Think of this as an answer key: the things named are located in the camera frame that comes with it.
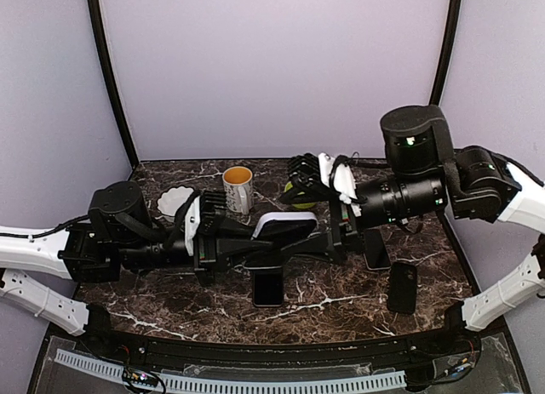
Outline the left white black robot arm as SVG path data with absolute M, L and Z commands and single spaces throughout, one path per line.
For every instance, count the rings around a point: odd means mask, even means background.
M 256 226 L 227 217 L 222 191 L 193 191 L 171 227 L 154 219 L 130 180 L 99 189 L 87 214 L 49 230 L 1 230 L 1 295 L 74 336 L 86 335 L 103 357 L 120 349 L 101 305 L 71 300 L 29 278 L 31 271 L 76 283 L 109 283 L 122 270 L 144 276 L 184 268 L 203 285 L 248 258 L 269 257 L 290 242 L 296 214 L 264 214 Z

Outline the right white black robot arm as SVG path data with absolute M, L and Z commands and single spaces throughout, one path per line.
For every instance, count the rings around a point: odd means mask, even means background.
M 392 173 L 358 183 L 349 157 L 292 157 L 284 204 L 338 202 L 359 230 L 450 207 L 456 219 L 501 221 L 544 232 L 544 184 L 525 166 L 482 146 L 456 151 L 436 105 L 402 106 L 380 120 Z

